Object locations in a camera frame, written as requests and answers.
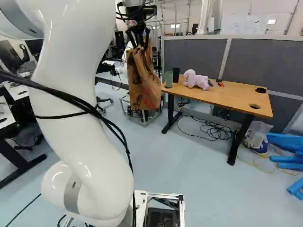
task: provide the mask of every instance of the cubicle partition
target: cubicle partition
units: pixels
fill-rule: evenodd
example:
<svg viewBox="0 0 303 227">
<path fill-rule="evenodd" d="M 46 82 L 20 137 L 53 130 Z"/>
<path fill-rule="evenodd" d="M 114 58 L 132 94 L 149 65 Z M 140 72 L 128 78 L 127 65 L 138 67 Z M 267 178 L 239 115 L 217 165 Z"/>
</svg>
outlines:
<svg viewBox="0 0 303 227">
<path fill-rule="evenodd" d="M 288 36 L 195 35 L 164 37 L 164 71 L 198 74 L 268 88 L 272 132 L 287 132 L 303 109 L 303 38 Z M 230 120 L 244 115 L 230 111 Z"/>
</svg>

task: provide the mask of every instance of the black cup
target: black cup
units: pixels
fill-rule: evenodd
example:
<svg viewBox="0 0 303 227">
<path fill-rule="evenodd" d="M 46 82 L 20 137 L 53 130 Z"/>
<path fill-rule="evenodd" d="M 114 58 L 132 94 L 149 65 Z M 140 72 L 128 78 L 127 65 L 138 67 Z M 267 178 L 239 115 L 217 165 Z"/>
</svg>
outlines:
<svg viewBox="0 0 303 227">
<path fill-rule="evenodd" d="M 173 68 L 172 71 L 174 72 L 172 82 L 178 83 L 179 82 L 180 69 L 179 68 Z"/>
</svg>

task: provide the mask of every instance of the green cup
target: green cup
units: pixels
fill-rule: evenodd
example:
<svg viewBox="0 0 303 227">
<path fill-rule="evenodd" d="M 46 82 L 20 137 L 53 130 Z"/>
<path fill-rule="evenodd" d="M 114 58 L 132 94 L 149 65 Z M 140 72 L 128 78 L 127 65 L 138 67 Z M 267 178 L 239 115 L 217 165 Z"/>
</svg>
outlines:
<svg viewBox="0 0 303 227">
<path fill-rule="evenodd" d="M 167 71 L 164 75 L 165 80 L 165 87 L 172 88 L 172 81 L 173 81 L 174 73 L 172 71 Z"/>
</svg>

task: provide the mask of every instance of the desk grommet hole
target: desk grommet hole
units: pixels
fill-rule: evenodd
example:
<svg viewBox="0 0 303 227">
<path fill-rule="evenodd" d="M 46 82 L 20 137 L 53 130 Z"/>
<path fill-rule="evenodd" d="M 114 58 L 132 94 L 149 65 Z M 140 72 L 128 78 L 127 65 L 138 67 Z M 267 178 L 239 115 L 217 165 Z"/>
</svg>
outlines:
<svg viewBox="0 0 303 227">
<path fill-rule="evenodd" d="M 261 109 L 261 107 L 259 105 L 257 105 L 257 104 L 250 104 L 250 107 L 253 108 L 253 109 L 255 109 L 255 110 Z"/>
<path fill-rule="evenodd" d="M 18 93 L 18 95 L 23 95 L 25 93 L 27 93 L 27 91 L 21 91 L 21 92 Z"/>
<path fill-rule="evenodd" d="M 257 88 L 255 91 L 258 92 L 258 93 L 262 93 L 262 94 L 265 94 L 267 92 L 267 90 L 265 88 L 262 88 L 262 87 Z"/>
<path fill-rule="evenodd" d="M 2 118 L 2 119 L 0 119 L 0 123 L 5 122 L 6 120 L 7 120 L 7 118 Z"/>
</svg>

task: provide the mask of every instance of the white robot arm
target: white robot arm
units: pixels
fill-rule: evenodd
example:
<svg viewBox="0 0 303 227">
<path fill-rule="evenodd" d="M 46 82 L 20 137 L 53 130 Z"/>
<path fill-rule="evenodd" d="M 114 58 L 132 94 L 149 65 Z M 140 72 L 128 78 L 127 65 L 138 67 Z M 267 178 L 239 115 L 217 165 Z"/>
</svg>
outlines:
<svg viewBox="0 0 303 227">
<path fill-rule="evenodd" d="M 1 4 L 3 35 L 44 38 L 32 80 L 95 106 L 95 73 L 113 36 L 114 0 L 4 0 Z M 43 91 L 31 88 L 29 93 L 35 115 L 81 111 Z M 38 123 L 61 159 L 45 174 L 42 195 L 70 216 L 91 225 L 118 226 L 130 209 L 134 178 L 100 120 L 85 114 L 38 119 Z"/>
</svg>

